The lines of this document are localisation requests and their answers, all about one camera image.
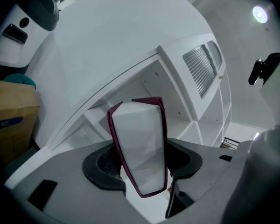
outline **gray plastic surface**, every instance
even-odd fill
[[[148,223],[122,191],[101,190],[82,171],[86,156],[111,143],[112,140],[105,141],[52,157],[27,176],[14,189],[15,194],[27,200],[42,180],[53,180],[58,184],[43,213],[57,221],[67,224]],[[32,216],[39,214],[36,208],[29,208]]]
[[[202,166],[191,178],[177,180],[181,191],[185,192],[193,201],[198,200],[220,177],[229,165],[228,161],[219,159],[221,155],[233,157],[235,150],[203,146],[182,140],[170,139],[173,142],[200,154]]]
[[[251,141],[239,144],[235,155],[218,180],[207,192],[184,211],[169,218],[167,224],[218,224],[244,169]]]
[[[251,142],[243,142],[236,151],[232,151],[171,140],[199,153],[203,166],[191,178],[177,181],[180,191],[195,198],[196,202],[165,222],[220,223],[242,174]],[[112,140],[105,141],[52,157],[14,189],[17,200],[39,223],[147,224],[147,220],[127,201],[122,191],[102,190],[83,174],[85,157],[111,143]],[[219,159],[223,154],[233,156],[231,162]],[[42,213],[27,199],[44,179],[58,184]]]

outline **blue label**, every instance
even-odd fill
[[[16,117],[0,121],[0,129],[21,123],[23,117]]]

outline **white cabinet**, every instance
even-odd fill
[[[216,44],[214,54],[211,44]],[[158,47],[195,120],[200,120],[213,100],[226,63],[212,33],[193,35]]]
[[[210,104],[201,118],[195,119],[194,110],[188,106],[184,92],[168,65],[160,55],[154,55],[124,72],[89,99],[77,111],[77,115],[71,117],[49,148],[57,154],[65,150],[63,146],[66,149],[78,148],[87,142],[92,144],[110,140],[108,109],[121,101],[130,102],[134,98],[154,96],[163,99],[169,138],[219,147],[231,120],[231,94],[226,71],[218,81],[221,82]]]

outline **ceiling light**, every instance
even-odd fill
[[[260,23],[267,22],[267,14],[263,8],[256,6],[253,8],[252,13],[258,22]]]
[[[257,138],[258,135],[259,135],[259,133],[257,132],[253,140],[255,140],[255,139]]]

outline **teal cloth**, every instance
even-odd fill
[[[34,81],[23,74],[11,74],[5,77],[4,81],[17,84],[29,84],[36,88],[36,84],[34,83]]]

